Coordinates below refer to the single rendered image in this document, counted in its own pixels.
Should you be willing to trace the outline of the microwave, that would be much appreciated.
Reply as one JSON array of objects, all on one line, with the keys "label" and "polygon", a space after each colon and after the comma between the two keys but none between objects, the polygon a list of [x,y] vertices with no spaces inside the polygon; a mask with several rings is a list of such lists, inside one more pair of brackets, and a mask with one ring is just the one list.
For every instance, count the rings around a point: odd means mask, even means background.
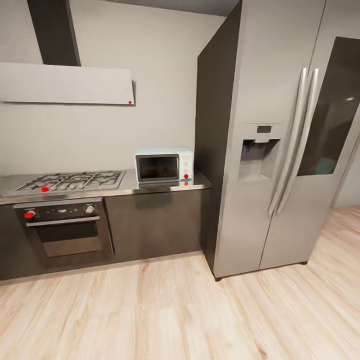
[{"label": "microwave", "polygon": [[193,152],[185,146],[139,147],[134,164],[139,183],[193,178]]}]

